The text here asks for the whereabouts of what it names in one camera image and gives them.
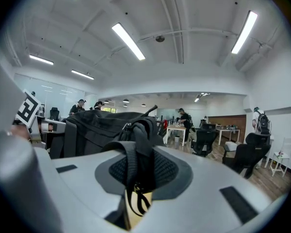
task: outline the window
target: window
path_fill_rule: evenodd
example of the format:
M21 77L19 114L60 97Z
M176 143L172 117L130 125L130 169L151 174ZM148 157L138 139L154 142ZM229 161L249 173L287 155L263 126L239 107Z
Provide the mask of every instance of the window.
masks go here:
M108 111L108 112L111 112L111 113L116 113L116 109L114 109L114 108L102 107L101 110L102 111Z

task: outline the floor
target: floor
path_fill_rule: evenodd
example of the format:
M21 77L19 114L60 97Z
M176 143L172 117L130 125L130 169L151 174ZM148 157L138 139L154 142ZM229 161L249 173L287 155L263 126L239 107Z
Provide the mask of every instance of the floor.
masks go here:
M222 162L222 157L224 154L224 144L228 139L222 137L221 144L218 145L218 138L214 141L212 145L212 153L210 153L206 158L210 158L217 162ZM188 141L186 145L182 146L182 139L179 146L176 148L176 143L174 142L174 136L168 139L167 146L172 149L178 149L183 152L192 153L193 149L190 148L191 144ZM227 157L233 157L235 152L228 153ZM287 193L291 188L291 173L286 172L285 176L282 177L281 172L276 172L272 177L272 172L270 170L270 163L267 168L265 166L265 160L263 160L262 165L259 169L254 169L252 176L248 179L252 184L257 186L260 190L264 191L273 201L279 198L281 195Z

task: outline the office chair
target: office chair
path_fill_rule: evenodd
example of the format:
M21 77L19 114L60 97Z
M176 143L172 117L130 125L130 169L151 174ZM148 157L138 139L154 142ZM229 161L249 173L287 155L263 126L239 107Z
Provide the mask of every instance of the office chair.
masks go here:
M191 143L193 154L206 157L212 151L212 144L218 136L215 124L203 124L196 131L196 142Z
M222 163L237 173L241 173L244 168L247 169L244 178L249 179L253 173L254 166L262 159L270 150L270 135L261 135L250 133L246 137L247 144L239 144L236 148L234 158L226 157L229 152L227 145L224 146L224 155Z
M50 114L50 119L58 121L58 116L59 116L59 110L56 107L52 107L52 109L49 111Z

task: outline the white desk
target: white desk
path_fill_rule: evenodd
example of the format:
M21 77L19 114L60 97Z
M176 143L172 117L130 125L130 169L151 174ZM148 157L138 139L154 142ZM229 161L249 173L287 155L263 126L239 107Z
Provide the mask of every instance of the white desk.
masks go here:
M219 131L219 145L221 143L222 131L229 131L229 140L231 140L233 130L227 130L227 129L216 129L216 130ZM235 131L238 131L237 141L239 142L239 135L241 133L241 130L235 130Z
M175 125L169 125L169 126L167 127L167 132L166 132L166 135L167 135L167 138L166 138L166 144L167 144L167 141L168 141L168 131L169 131L169 130L180 130L180 131L183 131L182 146L184 146L184 138L185 138L185 130L186 130L186 128L184 128L183 126L176 127Z

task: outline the fluorescent light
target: fluorescent light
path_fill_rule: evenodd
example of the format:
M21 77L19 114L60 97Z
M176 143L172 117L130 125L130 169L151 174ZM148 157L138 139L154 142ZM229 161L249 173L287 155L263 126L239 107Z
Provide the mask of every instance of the fluorescent light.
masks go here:
M145 57L137 47L136 43L132 40L130 35L126 32L123 26L118 23L112 27L112 29L118 34L119 37L126 43L126 45L132 50L139 60L144 60Z
M33 56L33 55L29 55L30 58L34 59L34 60L38 60L38 61L41 61L41 62L44 62L44 63L47 63L47 64L50 64L50 65L54 65L54 62L52 61L49 61L49 60L45 60L45 59L42 59L42 58L39 58L37 56Z
M78 74L78 75L81 75L81 76L86 77L86 78L91 79L91 80L94 79L94 78L92 78L92 77L90 77L90 76L87 76L87 75L85 75L85 74L83 74L83 73L80 73L80 72L77 72L77 71L75 71L75 70L72 70L71 72L73 72L73 73L75 73L75 74Z
M237 54L239 50L242 48L257 18L258 18L258 15L256 13L249 11L244 27L242 28L241 34L239 35L232 49L232 53Z

